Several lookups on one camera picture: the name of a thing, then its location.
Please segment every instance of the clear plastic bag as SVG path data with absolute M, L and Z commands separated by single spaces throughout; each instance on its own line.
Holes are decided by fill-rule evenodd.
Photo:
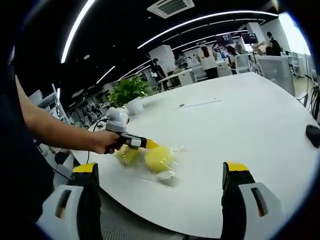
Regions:
M 159 146 L 154 149 L 131 149 L 123 145 L 115 156 L 128 174 L 173 187 L 177 155 L 182 148 Z

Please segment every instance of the monitor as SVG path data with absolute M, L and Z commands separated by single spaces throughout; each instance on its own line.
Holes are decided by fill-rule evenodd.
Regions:
M 259 43 L 255 33 L 242 33 L 241 34 L 245 44 L 257 44 Z
M 215 40 L 221 45 L 234 44 L 234 40 L 232 39 L 231 34 L 215 36 Z

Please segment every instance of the yellow fruit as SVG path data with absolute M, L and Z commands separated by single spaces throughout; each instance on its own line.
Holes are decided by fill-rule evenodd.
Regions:
M 146 153 L 144 160 L 151 171 L 160 173 L 170 169 L 170 165 L 174 161 L 174 158 L 168 148 L 165 146 L 158 146 Z
M 115 157 L 125 166 L 131 166 L 135 163 L 139 150 L 131 149 L 127 145 L 123 145 L 116 152 Z

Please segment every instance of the ceiling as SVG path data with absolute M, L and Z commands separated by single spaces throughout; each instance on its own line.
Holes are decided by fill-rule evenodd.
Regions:
M 137 49 L 145 41 L 178 24 L 209 14 L 235 10 L 277 13 L 268 0 L 193 0 L 195 7 L 164 19 L 147 11 L 147 7 L 156 0 L 96 0 L 75 33 L 66 61 L 61 64 L 70 30 L 87 0 L 44 2 L 16 43 L 15 68 L 28 95 L 37 89 L 48 94 L 52 92 L 52 83 L 60 87 L 60 99 L 65 108 L 75 101 L 71 98 L 74 93 L 95 85 L 113 66 L 116 67 L 91 88 L 92 92 L 146 62 L 148 52 L 162 44 L 175 48 L 207 36 L 236 31 L 248 22 L 240 19 L 261 19 L 257 20 L 261 24 L 275 17 L 252 13 L 209 17 L 174 29 Z M 237 21 L 212 24 L 227 20 Z M 82 100 L 86 92 L 76 100 Z

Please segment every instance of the green plant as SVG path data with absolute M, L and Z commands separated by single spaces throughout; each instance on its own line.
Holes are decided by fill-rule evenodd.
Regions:
M 130 79 L 123 79 L 119 81 L 119 85 L 116 86 L 109 95 L 110 103 L 115 107 L 121 107 L 128 102 L 146 95 L 145 89 L 148 84 L 141 81 L 141 78 L 136 75 Z

